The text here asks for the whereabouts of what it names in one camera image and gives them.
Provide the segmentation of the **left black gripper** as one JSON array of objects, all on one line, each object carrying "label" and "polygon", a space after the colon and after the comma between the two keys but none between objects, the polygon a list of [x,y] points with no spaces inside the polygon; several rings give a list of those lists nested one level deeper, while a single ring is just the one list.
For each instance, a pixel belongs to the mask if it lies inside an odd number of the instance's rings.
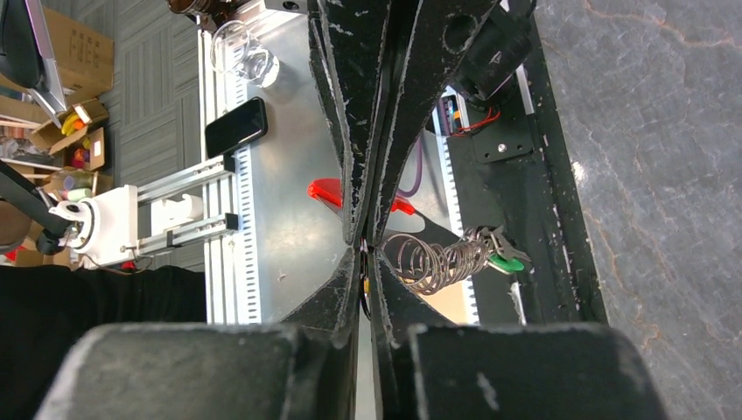
[{"label": "left black gripper", "polygon": [[342,212],[348,245],[361,242],[366,218],[367,244],[382,242],[403,168],[453,75],[451,87],[469,103],[493,107],[498,91],[532,51],[535,1],[510,1],[506,9],[497,1],[406,3],[395,14],[404,26],[392,48],[393,73],[372,178],[390,5],[308,3],[311,70],[339,155],[340,179],[350,195]]}]

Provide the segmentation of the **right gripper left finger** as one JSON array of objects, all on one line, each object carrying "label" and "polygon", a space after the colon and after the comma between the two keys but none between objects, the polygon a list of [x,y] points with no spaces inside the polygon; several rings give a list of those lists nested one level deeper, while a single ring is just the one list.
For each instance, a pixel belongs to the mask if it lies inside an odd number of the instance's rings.
[{"label": "right gripper left finger", "polygon": [[118,324],[70,351],[40,419],[351,419],[361,258],[278,323]]}]

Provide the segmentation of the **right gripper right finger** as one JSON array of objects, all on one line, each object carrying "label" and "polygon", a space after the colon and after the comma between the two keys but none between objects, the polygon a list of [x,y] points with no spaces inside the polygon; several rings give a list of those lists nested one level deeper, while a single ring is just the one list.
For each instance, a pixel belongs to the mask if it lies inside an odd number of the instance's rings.
[{"label": "right gripper right finger", "polygon": [[594,323],[453,325],[369,258],[382,419],[664,419],[638,350]]}]

